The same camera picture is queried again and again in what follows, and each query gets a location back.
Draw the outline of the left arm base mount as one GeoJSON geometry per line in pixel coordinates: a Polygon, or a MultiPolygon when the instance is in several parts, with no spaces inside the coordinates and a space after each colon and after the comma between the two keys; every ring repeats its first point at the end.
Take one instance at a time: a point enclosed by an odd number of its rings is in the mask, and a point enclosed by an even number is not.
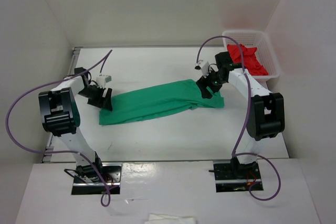
{"type": "MultiPolygon", "coordinates": [[[[121,163],[102,163],[101,176],[109,186],[112,195],[120,194],[120,182],[122,177],[121,163]]],[[[105,191],[104,183],[93,172],[94,177],[80,176],[75,169],[64,169],[64,172],[73,179],[72,195],[101,195],[105,191]]]]}

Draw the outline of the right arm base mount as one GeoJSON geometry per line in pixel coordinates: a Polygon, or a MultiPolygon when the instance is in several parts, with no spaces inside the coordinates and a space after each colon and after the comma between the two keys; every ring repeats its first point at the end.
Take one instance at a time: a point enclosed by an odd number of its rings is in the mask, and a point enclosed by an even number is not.
{"type": "Polygon", "coordinates": [[[262,191],[263,185],[257,162],[240,164],[237,158],[214,162],[209,173],[214,174],[217,193],[262,191]]]}

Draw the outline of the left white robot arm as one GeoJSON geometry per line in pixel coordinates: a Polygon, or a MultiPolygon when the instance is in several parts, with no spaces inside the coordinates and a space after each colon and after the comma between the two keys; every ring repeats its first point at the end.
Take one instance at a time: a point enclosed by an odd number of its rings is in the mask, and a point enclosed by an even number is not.
{"type": "Polygon", "coordinates": [[[62,140],[71,151],[76,160],[75,172],[80,179],[87,178],[94,183],[101,182],[104,168],[80,130],[75,96],[79,94],[88,99],[89,105],[112,111],[112,89],[106,88],[111,81],[110,75],[100,73],[91,84],[90,72],[83,67],[76,68],[75,73],[66,76],[58,86],[38,96],[44,130],[62,140]]]}

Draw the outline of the green tank top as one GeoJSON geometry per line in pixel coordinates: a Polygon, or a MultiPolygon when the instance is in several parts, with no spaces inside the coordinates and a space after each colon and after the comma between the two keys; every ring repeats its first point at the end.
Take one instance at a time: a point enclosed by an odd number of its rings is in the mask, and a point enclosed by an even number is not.
{"type": "Polygon", "coordinates": [[[220,94],[212,93],[204,99],[196,82],[181,80],[115,95],[111,98],[112,111],[101,109],[102,126],[157,119],[197,108],[222,109],[220,94]]]}

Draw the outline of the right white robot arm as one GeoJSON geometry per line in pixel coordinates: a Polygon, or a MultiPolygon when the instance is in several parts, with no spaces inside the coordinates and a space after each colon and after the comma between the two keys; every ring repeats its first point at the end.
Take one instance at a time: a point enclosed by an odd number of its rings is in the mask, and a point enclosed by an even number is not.
{"type": "Polygon", "coordinates": [[[256,167],[257,154],[262,144],[276,137],[285,129],[284,98],[264,88],[241,63],[234,63],[228,52],[215,56],[214,70],[208,62],[199,60],[195,68],[202,72],[196,84],[204,99],[210,99],[221,87],[229,83],[247,100],[247,116],[244,131],[248,133],[243,143],[240,135],[230,159],[229,172],[235,179],[243,179],[256,167]]]}

